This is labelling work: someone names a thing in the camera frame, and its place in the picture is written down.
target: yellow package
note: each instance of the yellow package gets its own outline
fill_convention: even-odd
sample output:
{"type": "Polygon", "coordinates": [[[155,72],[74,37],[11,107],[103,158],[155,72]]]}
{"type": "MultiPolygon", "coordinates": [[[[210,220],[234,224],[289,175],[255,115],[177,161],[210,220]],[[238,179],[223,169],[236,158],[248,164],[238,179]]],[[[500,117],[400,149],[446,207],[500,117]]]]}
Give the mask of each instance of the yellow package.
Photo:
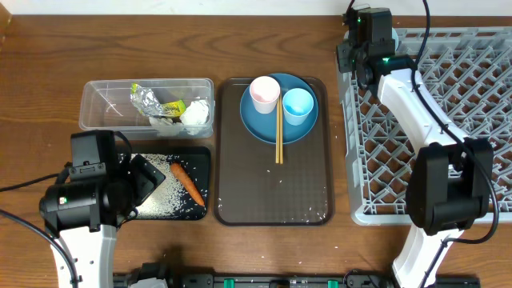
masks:
{"type": "Polygon", "coordinates": [[[179,117],[185,112],[186,106],[183,100],[162,104],[163,111],[167,117],[179,117]]]}

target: brown tray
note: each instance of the brown tray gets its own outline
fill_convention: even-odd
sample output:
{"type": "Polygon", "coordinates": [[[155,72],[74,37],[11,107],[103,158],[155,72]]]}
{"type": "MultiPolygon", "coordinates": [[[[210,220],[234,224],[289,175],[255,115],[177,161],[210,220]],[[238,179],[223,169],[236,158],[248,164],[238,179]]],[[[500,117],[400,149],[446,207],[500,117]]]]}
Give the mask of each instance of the brown tray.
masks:
{"type": "Polygon", "coordinates": [[[214,214],[228,226],[317,226],[334,214],[327,92],[316,78],[303,78],[318,101],[318,119],[304,138],[284,145],[258,140],[243,125],[240,100],[252,78],[223,83],[217,98],[217,169],[214,214]]]}

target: clear plastic bin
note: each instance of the clear plastic bin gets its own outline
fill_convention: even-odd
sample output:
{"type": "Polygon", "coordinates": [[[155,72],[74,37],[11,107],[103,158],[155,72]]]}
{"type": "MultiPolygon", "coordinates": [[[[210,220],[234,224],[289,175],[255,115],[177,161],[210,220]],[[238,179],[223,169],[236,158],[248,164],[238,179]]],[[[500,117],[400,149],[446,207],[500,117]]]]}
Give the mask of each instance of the clear plastic bin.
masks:
{"type": "Polygon", "coordinates": [[[208,78],[134,79],[88,82],[83,90],[79,125],[83,130],[121,131],[130,140],[207,138],[214,132],[214,84],[208,78]],[[204,125],[152,126],[130,101],[133,83],[151,88],[160,103],[207,100],[210,112],[204,125]]]}

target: wooden table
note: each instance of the wooden table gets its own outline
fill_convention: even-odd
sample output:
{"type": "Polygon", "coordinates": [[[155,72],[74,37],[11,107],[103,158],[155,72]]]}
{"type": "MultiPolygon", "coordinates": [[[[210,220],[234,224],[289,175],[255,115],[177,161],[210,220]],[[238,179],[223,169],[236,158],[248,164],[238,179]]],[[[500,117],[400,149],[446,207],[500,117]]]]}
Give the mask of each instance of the wooden table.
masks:
{"type": "MultiPolygon", "coordinates": [[[[433,26],[512,24],[512,18],[432,21],[433,26]]],[[[395,27],[424,23],[422,17],[394,18],[395,27]]],[[[164,261],[178,272],[389,272],[409,227],[363,227],[350,218],[334,66],[334,48],[345,31],[340,17],[14,16],[0,53],[0,186],[60,171],[70,160],[70,134],[80,131],[82,88],[90,80],[205,77],[219,87],[228,78],[271,72],[313,76],[329,94],[336,195],[336,214],[329,223],[229,228],[211,212],[197,222],[131,222],[118,232],[114,271],[164,261]]],[[[213,150],[214,138],[195,144],[213,150]]],[[[1,193],[0,207],[43,227],[38,202],[49,184],[1,193]]],[[[0,286],[56,287],[48,244],[4,218],[0,227],[0,286]]],[[[480,237],[487,229],[475,225],[465,236],[480,237]]],[[[484,245],[455,244],[440,272],[476,274],[485,288],[508,286],[510,236],[512,226],[502,224],[484,245]]]]}

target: light blue cup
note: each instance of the light blue cup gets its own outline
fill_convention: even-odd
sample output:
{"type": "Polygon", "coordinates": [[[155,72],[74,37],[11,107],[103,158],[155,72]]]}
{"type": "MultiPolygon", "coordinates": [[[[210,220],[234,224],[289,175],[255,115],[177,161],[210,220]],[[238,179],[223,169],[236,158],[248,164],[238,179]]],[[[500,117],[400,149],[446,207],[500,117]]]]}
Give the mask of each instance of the light blue cup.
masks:
{"type": "Polygon", "coordinates": [[[289,90],[282,99],[285,120],[293,126],[301,125],[312,111],[313,105],[313,96],[308,91],[300,88],[289,90]]]}

